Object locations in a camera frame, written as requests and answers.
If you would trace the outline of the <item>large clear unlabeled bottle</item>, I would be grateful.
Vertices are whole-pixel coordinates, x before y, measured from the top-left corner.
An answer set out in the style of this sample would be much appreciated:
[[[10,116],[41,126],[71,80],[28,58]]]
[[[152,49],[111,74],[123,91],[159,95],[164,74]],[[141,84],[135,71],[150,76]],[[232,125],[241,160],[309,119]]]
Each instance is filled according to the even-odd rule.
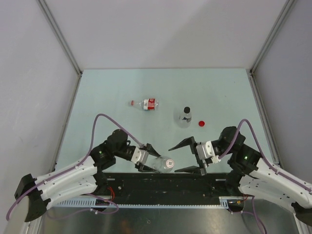
[[[169,173],[172,169],[167,169],[165,167],[165,160],[170,159],[169,157],[156,157],[152,159],[151,166],[152,168],[158,170],[159,173]]]

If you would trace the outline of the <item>white bottle cap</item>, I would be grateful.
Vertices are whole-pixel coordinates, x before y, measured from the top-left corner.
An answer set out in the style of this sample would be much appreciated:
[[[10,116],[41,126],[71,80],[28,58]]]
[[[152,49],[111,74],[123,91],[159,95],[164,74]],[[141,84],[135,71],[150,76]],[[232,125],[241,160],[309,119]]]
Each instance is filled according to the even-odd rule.
[[[165,160],[165,167],[167,169],[172,169],[174,167],[174,161],[172,159],[166,159]]]

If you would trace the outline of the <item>small clear blue-label bottle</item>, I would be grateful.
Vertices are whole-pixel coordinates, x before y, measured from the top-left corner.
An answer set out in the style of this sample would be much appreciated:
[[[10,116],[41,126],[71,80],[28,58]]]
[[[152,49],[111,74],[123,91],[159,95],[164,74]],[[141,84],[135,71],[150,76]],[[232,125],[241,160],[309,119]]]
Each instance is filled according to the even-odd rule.
[[[191,125],[192,113],[186,114],[184,110],[178,115],[177,124],[181,128],[188,128]]]

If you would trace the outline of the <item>black bottle cap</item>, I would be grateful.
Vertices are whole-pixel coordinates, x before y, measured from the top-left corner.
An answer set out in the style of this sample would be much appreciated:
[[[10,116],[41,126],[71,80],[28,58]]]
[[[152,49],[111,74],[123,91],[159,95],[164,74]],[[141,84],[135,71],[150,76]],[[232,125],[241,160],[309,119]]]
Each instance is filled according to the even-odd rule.
[[[189,107],[185,107],[184,108],[184,113],[188,114],[190,112],[190,108]]]

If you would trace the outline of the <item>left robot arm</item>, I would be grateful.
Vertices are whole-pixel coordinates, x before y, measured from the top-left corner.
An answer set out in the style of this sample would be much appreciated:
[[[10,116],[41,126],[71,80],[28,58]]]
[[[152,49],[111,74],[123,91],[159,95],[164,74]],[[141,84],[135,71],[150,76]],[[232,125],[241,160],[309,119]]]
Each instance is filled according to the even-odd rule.
[[[128,135],[117,129],[102,144],[93,148],[86,158],[36,178],[31,174],[23,176],[14,197],[17,202],[25,197],[28,199],[24,221],[30,222],[62,201],[84,194],[104,194],[108,183],[103,171],[113,166],[117,157],[132,162],[139,172],[154,172],[145,164],[148,156],[160,157],[160,154],[149,143],[132,146]]]

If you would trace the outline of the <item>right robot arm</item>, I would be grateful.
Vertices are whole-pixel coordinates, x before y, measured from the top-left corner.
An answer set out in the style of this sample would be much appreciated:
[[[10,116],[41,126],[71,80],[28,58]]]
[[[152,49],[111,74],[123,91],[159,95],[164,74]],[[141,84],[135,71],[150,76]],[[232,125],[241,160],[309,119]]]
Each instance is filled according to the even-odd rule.
[[[189,146],[196,157],[197,166],[180,169],[180,172],[207,174],[211,164],[221,162],[230,155],[227,163],[225,191],[229,195],[250,195],[274,203],[307,224],[312,224],[312,185],[269,162],[262,150],[244,143],[245,137],[234,127],[226,127],[214,141],[196,142],[194,137],[182,140],[175,147]]]

